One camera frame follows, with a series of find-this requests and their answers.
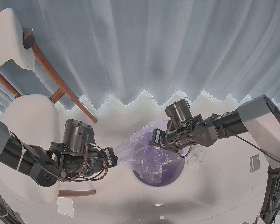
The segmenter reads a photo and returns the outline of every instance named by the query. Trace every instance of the curtain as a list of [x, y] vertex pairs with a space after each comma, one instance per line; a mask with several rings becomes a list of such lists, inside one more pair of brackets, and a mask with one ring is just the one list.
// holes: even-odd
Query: curtain
[[[147, 90], [162, 105], [176, 90], [280, 102], [280, 2], [263, 0], [0, 0], [11, 7], [73, 92], [98, 109], [110, 93], [129, 104]], [[22, 94], [58, 86], [36, 63], [0, 73]], [[13, 96], [0, 85], [0, 110]], [[73, 103], [67, 96], [66, 109]]]

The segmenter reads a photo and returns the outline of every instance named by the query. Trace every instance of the chair backrest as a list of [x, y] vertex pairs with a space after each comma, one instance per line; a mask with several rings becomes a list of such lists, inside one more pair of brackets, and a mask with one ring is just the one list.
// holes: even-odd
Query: chair backrest
[[0, 12], [0, 31], [0, 66], [13, 59], [20, 67], [34, 70], [34, 53], [24, 48], [22, 26], [11, 8]]
[[[48, 150], [51, 142], [61, 142], [59, 115], [46, 96], [25, 95], [13, 100], [1, 121], [26, 144], [38, 145]], [[18, 195], [45, 204], [56, 201], [59, 181], [46, 188], [3, 163], [0, 163], [0, 170], [0, 179]]]

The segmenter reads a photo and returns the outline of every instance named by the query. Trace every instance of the barcode label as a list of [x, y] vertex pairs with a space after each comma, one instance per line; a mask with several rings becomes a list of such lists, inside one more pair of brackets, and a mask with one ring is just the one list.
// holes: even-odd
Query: barcode label
[[158, 140], [159, 140], [159, 134], [160, 134], [160, 130], [157, 130], [156, 143], [158, 143]]
[[112, 165], [113, 163], [112, 163], [112, 160], [111, 160], [109, 149], [105, 149], [105, 153], [107, 155], [109, 165]]

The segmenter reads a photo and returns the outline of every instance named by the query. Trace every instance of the white tile floor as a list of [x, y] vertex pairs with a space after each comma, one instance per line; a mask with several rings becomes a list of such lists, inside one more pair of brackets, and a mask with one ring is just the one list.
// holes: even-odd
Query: white tile floor
[[[115, 148], [149, 122], [165, 116], [165, 107], [182, 98], [188, 100], [186, 95], [177, 92], [159, 106], [148, 92], [144, 92], [124, 106], [110, 95], [98, 110], [86, 98], [82, 98], [84, 105], [97, 117], [97, 123], [92, 123], [76, 106], [67, 111], [57, 103], [61, 137], [65, 121], [73, 118], [93, 126], [95, 141], [100, 147]], [[204, 92], [191, 104], [191, 112], [207, 118], [213, 112], [221, 114], [233, 111], [240, 104], [230, 95], [220, 101]], [[255, 144], [248, 133], [241, 136]], [[97, 191], [95, 196], [73, 198], [75, 217], [59, 214], [56, 203], [31, 202], [19, 198], [5, 187], [0, 189], [0, 194], [29, 224], [254, 222], [266, 188], [268, 163], [264, 156], [260, 156], [261, 169], [251, 174], [249, 157], [259, 152], [241, 140], [231, 137], [221, 139], [211, 147], [200, 148], [204, 153], [202, 166], [199, 169], [186, 167], [181, 178], [168, 188], [155, 190], [138, 184], [130, 170], [122, 164], [110, 169], [101, 181], [61, 183], [62, 190]]]

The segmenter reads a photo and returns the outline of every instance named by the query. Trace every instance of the purple plastic bag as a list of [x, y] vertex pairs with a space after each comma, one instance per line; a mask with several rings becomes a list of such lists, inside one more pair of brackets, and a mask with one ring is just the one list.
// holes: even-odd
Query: purple plastic bag
[[162, 174], [167, 179], [176, 170], [182, 158], [176, 153], [149, 145], [153, 130], [166, 130], [168, 117], [153, 121], [114, 149], [118, 163], [139, 173], [144, 182], [160, 183]]

